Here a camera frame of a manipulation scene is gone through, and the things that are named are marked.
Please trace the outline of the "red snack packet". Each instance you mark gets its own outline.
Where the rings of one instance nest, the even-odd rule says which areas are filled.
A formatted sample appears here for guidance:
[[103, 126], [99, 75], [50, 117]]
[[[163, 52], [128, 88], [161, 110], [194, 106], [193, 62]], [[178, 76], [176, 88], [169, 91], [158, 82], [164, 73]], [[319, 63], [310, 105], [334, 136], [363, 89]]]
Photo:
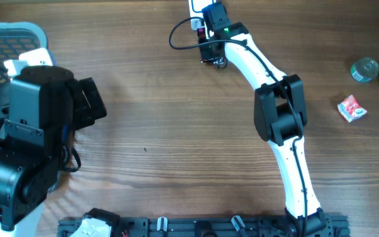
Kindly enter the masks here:
[[338, 111], [347, 122], [352, 122], [367, 114], [367, 110], [359, 105], [353, 95], [346, 97], [338, 104]]

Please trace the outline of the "silver tin can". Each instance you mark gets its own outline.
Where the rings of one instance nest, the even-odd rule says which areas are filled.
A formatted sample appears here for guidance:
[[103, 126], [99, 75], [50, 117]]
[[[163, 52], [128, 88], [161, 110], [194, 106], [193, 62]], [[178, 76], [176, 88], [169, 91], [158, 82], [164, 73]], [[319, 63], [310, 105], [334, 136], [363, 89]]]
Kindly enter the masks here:
[[379, 65], [374, 59], [364, 57], [352, 65], [350, 73], [356, 81], [367, 83], [378, 76]]

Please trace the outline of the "black hex wrench packet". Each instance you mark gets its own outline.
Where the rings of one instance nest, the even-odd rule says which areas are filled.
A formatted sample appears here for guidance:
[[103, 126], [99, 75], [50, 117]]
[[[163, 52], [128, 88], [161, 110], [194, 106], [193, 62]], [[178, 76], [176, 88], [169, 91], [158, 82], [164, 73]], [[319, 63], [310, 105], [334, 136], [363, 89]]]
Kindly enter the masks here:
[[204, 28], [197, 29], [197, 37], [198, 38], [206, 38], [206, 33]]

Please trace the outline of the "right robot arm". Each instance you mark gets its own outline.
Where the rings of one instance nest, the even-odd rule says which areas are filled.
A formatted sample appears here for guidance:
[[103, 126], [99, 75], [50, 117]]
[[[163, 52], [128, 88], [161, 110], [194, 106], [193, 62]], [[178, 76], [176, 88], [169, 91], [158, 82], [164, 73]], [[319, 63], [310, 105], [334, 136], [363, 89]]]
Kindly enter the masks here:
[[303, 84], [294, 74], [276, 68], [256, 46], [241, 23], [233, 23], [220, 1], [190, 1], [191, 27], [199, 34], [203, 61], [231, 62], [255, 91], [254, 124], [268, 142], [286, 195], [285, 212], [290, 236], [310, 236], [325, 228], [324, 211], [315, 196], [304, 149], [307, 123]]

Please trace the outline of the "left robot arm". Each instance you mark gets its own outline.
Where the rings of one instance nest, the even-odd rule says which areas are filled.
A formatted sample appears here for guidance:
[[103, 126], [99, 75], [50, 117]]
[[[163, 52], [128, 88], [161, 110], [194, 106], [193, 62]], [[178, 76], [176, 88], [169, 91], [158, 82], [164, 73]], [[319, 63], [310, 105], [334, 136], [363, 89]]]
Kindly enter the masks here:
[[68, 170], [75, 131], [107, 115], [92, 78], [28, 66], [9, 85], [0, 118], [0, 236], [33, 236], [48, 191]]

